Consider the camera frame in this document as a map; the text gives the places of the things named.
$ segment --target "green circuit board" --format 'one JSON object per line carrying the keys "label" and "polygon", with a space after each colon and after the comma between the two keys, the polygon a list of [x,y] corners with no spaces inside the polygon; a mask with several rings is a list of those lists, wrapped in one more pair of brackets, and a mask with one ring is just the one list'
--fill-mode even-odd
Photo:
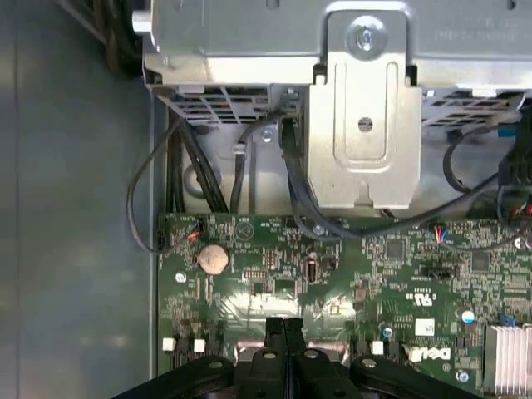
{"label": "green circuit board", "polygon": [[[161,231],[171,243],[198,221],[196,239],[160,258],[159,373],[179,363],[162,350],[165,338],[220,337],[220,352],[235,359],[264,339],[267,317],[297,317],[309,344],[339,348],[345,364],[371,342],[421,348],[420,361],[406,354],[400,361],[482,395],[485,326],[501,317],[532,322],[532,251],[524,244],[457,253],[438,245],[427,228],[324,243],[302,235],[290,217],[225,214],[168,214]],[[454,245],[508,237],[489,220],[446,222],[446,228]],[[198,260],[213,244],[229,256],[218,275]]]}

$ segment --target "connector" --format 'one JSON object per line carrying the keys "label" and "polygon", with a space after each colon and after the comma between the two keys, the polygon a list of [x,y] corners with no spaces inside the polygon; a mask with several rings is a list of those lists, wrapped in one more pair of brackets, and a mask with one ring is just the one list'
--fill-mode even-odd
{"label": "connector", "polygon": [[532,185],[532,112],[523,114],[515,143],[499,163],[499,185]]}

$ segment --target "motherboard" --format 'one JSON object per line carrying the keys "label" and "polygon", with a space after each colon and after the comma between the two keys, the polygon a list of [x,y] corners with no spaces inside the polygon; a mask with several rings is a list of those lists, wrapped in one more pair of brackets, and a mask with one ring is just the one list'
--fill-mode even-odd
{"label": "motherboard", "polygon": [[[237,361],[264,344],[266,318],[302,318],[307,345],[345,365],[371,353],[481,397],[530,395],[525,240],[456,252],[424,226],[324,242],[304,236],[291,217],[228,214],[167,214],[160,231],[172,244],[197,224],[197,234],[160,258],[159,374],[205,354]],[[509,235],[491,220],[445,222],[445,241],[461,247]]]}

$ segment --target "heat sink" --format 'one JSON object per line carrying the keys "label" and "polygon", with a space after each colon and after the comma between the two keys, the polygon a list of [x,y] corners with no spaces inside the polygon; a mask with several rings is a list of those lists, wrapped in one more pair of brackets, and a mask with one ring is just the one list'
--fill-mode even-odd
{"label": "heat sink", "polygon": [[484,388],[496,395],[532,393],[532,329],[486,328]]}

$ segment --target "black cable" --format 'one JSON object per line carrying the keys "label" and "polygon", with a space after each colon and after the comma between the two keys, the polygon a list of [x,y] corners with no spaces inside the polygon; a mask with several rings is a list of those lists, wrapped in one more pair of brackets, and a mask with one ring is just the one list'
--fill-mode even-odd
{"label": "black cable", "polygon": [[308,227],[303,220],[301,209],[299,208],[298,202],[295,198],[293,188],[290,182],[288,182],[288,190],[290,191],[290,203],[292,205],[293,221],[295,222],[295,224],[298,226],[299,230],[301,230],[303,234],[305,234],[307,237],[311,239],[316,239],[317,241],[322,241],[322,242],[337,242],[340,240],[340,237],[335,237],[332,235],[317,235],[316,233],[314,233],[313,229]]}
{"label": "black cable", "polygon": [[[281,111],[274,111],[265,116],[263,119],[259,119],[254,123],[249,124],[242,135],[240,135],[238,144],[247,145],[248,141],[253,136],[254,132],[262,127],[273,124],[279,121],[285,114]],[[240,195],[242,194],[242,184],[244,182],[246,165],[246,154],[237,154],[234,160],[234,184],[231,190],[231,199],[229,202],[229,209],[231,214],[237,214],[239,212]]]}
{"label": "black cable", "polygon": [[166,191],[165,191],[165,210],[167,214],[171,214],[174,210],[174,160],[172,154],[172,143],[175,134],[172,134],[167,142],[166,151]]}
{"label": "black cable", "polygon": [[399,220],[393,224],[387,224],[385,226],[378,226],[367,229],[345,229],[334,224],[331,220],[326,218],[318,207],[310,199],[310,190],[308,187],[308,181],[303,175],[301,165],[299,164],[299,157],[297,146],[295,143],[295,137],[293,132],[293,122],[286,120],[285,127],[282,134],[282,147],[284,154],[284,162],[288,172],[288,179],[293,189],[293,195],[297,200],[299,206],[303,210],[305,216],[309,217],[314,223],[320,224],[329,233],[337,235],[343,239],[364,239],[375,237],[378,235],[384,235],[396,232],[402,229],[409,229],[413,226],[423,224],[445,213],[450,208],[463,204],[469,200],[474,199],[478,194],[488,188],[492,183],[497,180],[497,174],[492,175],[482,183],[477,185],[471,191],[464,193],[458,198],[455,198],[437,208],[426,211],[417,216],[413,216],[408,219]]}
{"label": "black cable", "polygon": [[[201,188],[204,191],[205,198],[207,198],[207,195],[209,195],[209,197],[212,195],[212,198],[214,199],[214,208],[211,206],[211,204],[209,204],[211,210],[217,213],[228,213],[229,210],[227,209],[224,195],[219,187],[219,183],[216,179],[213,168],[205,156],[205,153],[201,149],[200,143],[198,143],[189,124],[184,123],[180,127],[180,136],[183,144],[185,145],[185,149],[189,153],[189,158],[193,162],[193,167],[198,176],[198,181],[201,184]],[[205,180],[205,186],[202,184],[200,179]]]}
{"label": "black cable", "polygon": [[449,185],[456,191],[466,193],[470,190],[470,188],[466,187],[464,183],[456,177],[455,172],[452,169],[451,159],[456,147],[465,139],[472,137],[473,135],[484,135],[490,133],[491,130],[492,129],[487,126],[477,127],[455,139],[447,148],[446,153],[443,155],[443,175],[445,176],[447,183],[449,183]]}
{"label": "black cable", "polygon": [[500,185],[497,189],[497,219],[502,224],[508,224],[508,220],[505,220],[503,216],[503,199],[505,197],[506,188],[503,185]]}
{"label": "black cable", "polygon": [[209,181],[207,181],[205,172],[201,167],[198,158],[196,158],[194,150],[192,150],[189,143],[185,140],[183,141],[183,146],[189,155],[190,163],[192,164],[192,168],[196,174],[196,179],[198,180],[199,186],[201,187],[205,201],[207,201],[210,211],[215,213],[218,212],[218,203],[216,202],[216,198],[214,197],[213,191],[210,188]]}
{"label": "black cable", "polygon": [[118,4],[117,0],[104,0],[107,20],[115,33],[116,43],[120,51],[132,59],[142,58],[140,39],[130,28],[131,13],[125,10],[126,2]]}
{"label": "black cable", "polygon": [[379,214],[385,218],[395,219],[396,216],[389,209],[380,209]]}
{"label": "black cable", "polygon": [[179,135],[173,135],[171,143],[170,151],[172,154],[172,183],[175,212],[183,214],[186,209],[183,192],[183,146],[181,145],[181,137]]}
{"label": "black cable", "polygon": [[129,222],[131,233],[133,234],[133,238],[137,242],[137,244],[144,249],[147,252],[150,252],[152,254],[159,254],[159,255],[165,255],[170,254],[174,252],[178,247],[180,247],[182,244],[184,244],[189,235],[193,233],[198,226],[195,225],[192,229],[190,229],[190,232],[185,234],[182,237],[179,237],[175,243],[170,246],[167,249],[155,249],[151,248],[148,244],[146,244],[139,233],[139,228],[136,225],[135,222],[135,214],[133,212],[133,199],[135,197],[135,188],[136,185],[139,183],[139,180],[144,173],[145,169],[148,167],[150,162],[157,156],[157,154],[161,151],[161,149],[164,147],[165,143],[168,141],[170,136],[174,134],[174,131],[179,128],[179,126],[185,123],[185,121],[181,118],[179,118],[177,121],[175,121],[164,133],[162,139],[157,143],[157,145],[154,147],[154,149],[151,151],[151,153],[148,155],[148,157],[145,159],[145,161],[142,163],[140,168],[136,171],[135,175],[133,176],[133,179],[131,179],[131,182],[127,188],[127,197],[126,197],[126,213],[127,213],[127,219]]}

